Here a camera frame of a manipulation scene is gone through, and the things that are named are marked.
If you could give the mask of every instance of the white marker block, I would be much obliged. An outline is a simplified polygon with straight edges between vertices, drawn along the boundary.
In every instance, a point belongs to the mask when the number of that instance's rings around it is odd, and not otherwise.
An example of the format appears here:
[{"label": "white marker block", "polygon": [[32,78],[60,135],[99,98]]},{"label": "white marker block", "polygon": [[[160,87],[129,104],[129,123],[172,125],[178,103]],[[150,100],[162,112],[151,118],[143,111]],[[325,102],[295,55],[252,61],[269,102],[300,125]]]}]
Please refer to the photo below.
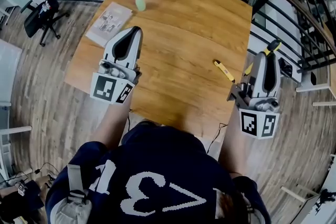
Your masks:
[{"label": "white marker block", "polygon": [[93,73],[90,97],[108,104],[123,104],[133,88],[134,84],[127,79]]},{"label": "white marker block", "polygon": [[278,126],[279,113],[239,109],[241,131],[256,139],[274,137]]}]

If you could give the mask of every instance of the chair leg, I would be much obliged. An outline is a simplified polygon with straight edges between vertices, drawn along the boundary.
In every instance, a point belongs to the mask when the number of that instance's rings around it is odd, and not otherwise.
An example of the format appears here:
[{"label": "chair leg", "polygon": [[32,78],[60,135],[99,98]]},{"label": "chair leg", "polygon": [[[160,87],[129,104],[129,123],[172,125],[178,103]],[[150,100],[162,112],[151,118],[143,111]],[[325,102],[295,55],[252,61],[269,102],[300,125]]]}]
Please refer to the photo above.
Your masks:
[{"label": "chair leg", "polygon": [[53,28],[53,26],[50,26],[50,29],[51,29],[51,31],[54,33],[54,35],[55,35],[55,37],[56,37],[57,39],[60,39],[60,38],[61,38],[61,36],[58,35],[58,34],[56,33],[56,31],[55,31],[55,29]]},{"label": "chair leg", "polygon": [[68,12],[63,13],[63,14],[61,14],[61,15],[55,17],[55,18],[53,19],[52,23],[54,23],[54,22],[60,20],[60,19],[61,19],[62,17],[64,17],[64,16],[69,17],[70,14],[69,14]]},{"label": "chair leg", "polygon": [[45,28],[44,31],[43,31],[43,34],[42,34],[42,37],[41,37],[41,40],[40,40],[40,45],[41,45],[42,47],[44,47],[44,46],[46,45],[46,44],[43,42],[43,40],[44,40],[44,38],[45,38],[45,36],[46,36],[46,34],[47,34],[48,29],[49,29],[49,27],[46,26],[46,28]]}]

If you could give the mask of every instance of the floor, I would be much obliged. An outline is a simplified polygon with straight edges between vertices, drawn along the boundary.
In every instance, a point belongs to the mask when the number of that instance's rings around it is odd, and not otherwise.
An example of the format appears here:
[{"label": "floor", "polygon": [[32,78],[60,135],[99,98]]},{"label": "floor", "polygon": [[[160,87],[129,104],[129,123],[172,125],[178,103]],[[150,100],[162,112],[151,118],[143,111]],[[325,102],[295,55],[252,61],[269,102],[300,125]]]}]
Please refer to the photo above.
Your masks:
[{"label": "floor", "polygon": [[[20,14],[16,9],[0,31],[1,39],[23,49],[10,119],[12,126],[31,125],[33,131],[12,135],[14,160],[19,169],[36,169],[50,162],[61,170],[104,115],[105,104],[63,83],[67,64],[98,6],[62,2],[61,11],[70,11],[71,16],[55,26],[61,39],[49,34],[44,48],[38,44],[41,33],[32,39],[26,36],[23,22],[28,11]],[[313,101],[331,100],[331,94],[296,93],[295,87],[290,79],[282,79],[281,118],[275,138],[248,141],[248,176],[257,182],[273,223],[288,223],[300,206],[280,187],[295,190],[295,184],[300,183],[318,191],[336,144],[336,108],[311,105]],[[139,116],[131,113],[130,119],[133,126]],[[44,168],[53,169],[48,164]]]}]

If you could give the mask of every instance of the desk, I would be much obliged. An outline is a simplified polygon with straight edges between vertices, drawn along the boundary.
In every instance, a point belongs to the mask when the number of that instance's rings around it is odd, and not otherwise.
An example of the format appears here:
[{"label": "desk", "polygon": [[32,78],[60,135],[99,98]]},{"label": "desk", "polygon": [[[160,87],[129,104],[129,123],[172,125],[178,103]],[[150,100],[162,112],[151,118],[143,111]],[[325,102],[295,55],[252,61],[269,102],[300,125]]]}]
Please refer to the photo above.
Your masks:
[{"label": "desk", "polygon": [[[140,26],[142,71],[131,109],[161,124],[213,137],[227,123],[232,83],[214,66],[220,60],[239,81],[247,53],[252,7],[240,0],[105,0],[88,28],[112,2],[133,10],[127,27]],[[104,49],[83,36],[68,66],[65,82],[90,91]]]}]

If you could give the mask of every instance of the black office chair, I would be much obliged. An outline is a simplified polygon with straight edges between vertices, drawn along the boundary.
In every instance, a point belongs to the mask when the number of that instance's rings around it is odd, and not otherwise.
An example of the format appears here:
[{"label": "black office chair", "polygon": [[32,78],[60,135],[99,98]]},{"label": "black office chair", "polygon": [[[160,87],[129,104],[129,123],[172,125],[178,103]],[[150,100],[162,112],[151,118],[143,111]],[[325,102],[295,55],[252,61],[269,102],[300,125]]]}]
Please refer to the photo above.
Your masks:
[{"label": "black office chair", "polygon": [[28,37],[32,37],[38,29],[43,29],[44,31],[40,40],[40,45],[44,47],[46,44],[43,40],[49,29],[51,29],[57,39],[60,38],[60,35],[54,30],[53,24],[64,16],[69,17],[69,13],[63,13],[54,18],[54,15],[58,12],[59,8],[57,0],[46,0],[37,7],[31,6],[31,3],[32,0],[21,9],[21,13],[27,8],[32,11],[25,20],[25,30]]}]

